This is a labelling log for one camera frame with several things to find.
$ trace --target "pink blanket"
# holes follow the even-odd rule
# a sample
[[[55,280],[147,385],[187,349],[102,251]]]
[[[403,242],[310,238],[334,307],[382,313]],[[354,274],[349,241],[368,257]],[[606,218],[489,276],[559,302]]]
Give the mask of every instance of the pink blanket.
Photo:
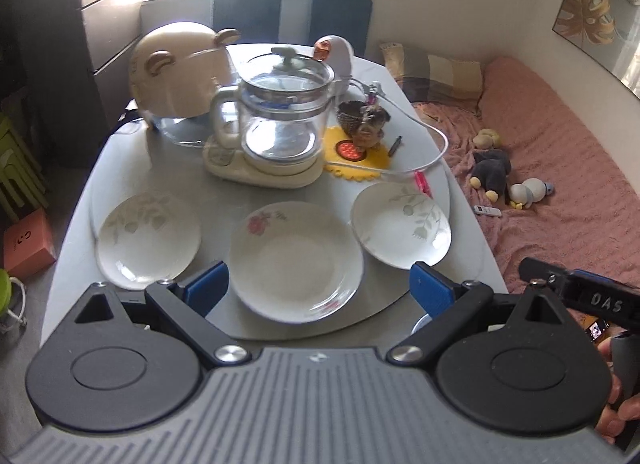
[[[640,199],[577,116],[535,73],[510,58],[485,72],[482,118],[436,104],[417,105],[450,140],[446,161],[471,205],[492,204],[468,184],[471,139],[494,128],[511,159],[510,184],[537,177],[555,194],[517,211],[500,198],[501,218],[478,216],[509,292],[522,291],[518,264],[533,256],[640,287]]]

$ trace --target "human hand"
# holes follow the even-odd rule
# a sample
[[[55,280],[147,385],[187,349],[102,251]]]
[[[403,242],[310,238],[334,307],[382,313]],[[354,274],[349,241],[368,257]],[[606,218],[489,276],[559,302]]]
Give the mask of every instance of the human hand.
[[[611,338],[605,339],[598,345],[598,351],[605,358],[606,362],[611,368],[611,392],[607,402],[613,404],[618,400],[620,393],[622,393],[622,383],[619,378],[613,373],[615,368],[611,365]],[[600,420],[596,425],[596,431],[600,433],[604,439],[610,444],[615,443],[615,438],[622,433],[625,429],[625,423],[628,420],[634,420],[640,418],[640,394],[626,399],[618,408],[618,411],[614,411],[609,404],[604,407]]]

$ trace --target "orange box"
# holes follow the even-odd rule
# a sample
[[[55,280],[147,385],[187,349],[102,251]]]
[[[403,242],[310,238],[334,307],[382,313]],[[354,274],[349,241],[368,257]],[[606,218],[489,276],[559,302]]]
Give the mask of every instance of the orange box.
[[[56,260],[51,226],[44,209],[24,217],[4,232],[4,269],[25,279]]]

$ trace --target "cable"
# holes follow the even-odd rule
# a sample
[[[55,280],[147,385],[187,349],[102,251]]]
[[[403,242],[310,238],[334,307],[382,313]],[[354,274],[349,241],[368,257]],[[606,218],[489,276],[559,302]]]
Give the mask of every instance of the cable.
[[[18,325],[23,325],[23,326],[27,325],[27,320],[24,317],[24,309],[25,309],[25,307],[27,305],[27,293],[26,293],[26,289],[24,288],[24,284],[19,279],[15,278],[13,276],[11,278],[9,278],[9,281],[11,283],[14,283],[15,285],[17,285],[20,288],[20,291],[22,293],[22,306],[20,307],[20,313],[19,314],[16,314],[11,309],[7,309],[7,311],[6,311],[7,316],[9,316],[13,320],[15,320],[15,323],[13,323],[10,326],[0,325],[0,332],[2,332],[2,333],[9,332],[9,331],[15,329]]]
[[[356,88],[359,88],[362,91],[363,94],[366,94],[367,93],[367,89],[369,88],[368,84],[365,84],[364,82],[359,81],[358,79],[354,79],[354,78],[350,79],[349,84],[351,86],[356,86]],[[444,133],[441,132],[438,128],[436,128],[434,126],[431,126],[431,124],[423,123],[420,119],[417,119],[413,115],[411,115],[411,114],[407,113],[406,111],[404,111],[402,108],[400,108],[400,106],[398,106],[394,101],[392,101],[390,98],[388,98],[386,96],[386,94],[382,91],[382,88],[378,88],[378,97],[386,100],[386,102],[391,104],[391,106],[396,108],[396,110],[401,111],[401,113],[405,114],[409,119],[414,121],[414,123],[417,123],[420,126],[425,127],[427,129],[433,129],[438,135],[440,135],[442,137],[442,139],[444,140],[444,147],[438,153],[436,158],[434,158],[433,160],[429,161],[424,166],[419,166],[419,167],[415,167],[415,168],[411,168],[411,169],[407,169],[407,170],[402,170],[402,171],[371,168],[371,167],[368,167],[368,166],[361,166],[361,165],[354,166],[353,163],[337,162],[337,161],[326,161],[326,163],[329,164],[330,166],[343,166],[343,167],[349,167],[349,168],[357,168],[357,169],[361,169],[361,170],[364,170],[364,171],[373,171],[375,173],[382,173],[382,174],[385,174],[385,175],[398,175],[398,174],[400,174],[400,175],[409,175],[409,174],[411,174],[411,173],[413,173],[415,171],[425,171],[427,168],[429,168],[430,166],[433,166],[436,162],[438,162],[443,157],[443,155],[446,153],[447,149],[449,148],[449,139],[447,139],[447,136],[444,135]]]

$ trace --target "stuffed toy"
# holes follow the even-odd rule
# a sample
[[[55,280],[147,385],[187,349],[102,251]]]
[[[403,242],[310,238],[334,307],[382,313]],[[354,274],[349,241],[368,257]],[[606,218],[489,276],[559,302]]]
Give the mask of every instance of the stuffed toy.
[[[554,192],[554,185],[540,179],[526,179],[522,184],[514,184],[509,189],[511,207],[529,209],[533,202],[540,202]]]
[[[482,128],[472,142],[478,149],[499,148],[502,145],[500,135],[495,129]]]
[[[496,203],[507,189],[507,175],[511,172],[508,155],[500,149],[474,151],[476,165],[471,170],[469,183],[474,189],[484,189],[484,194]]]

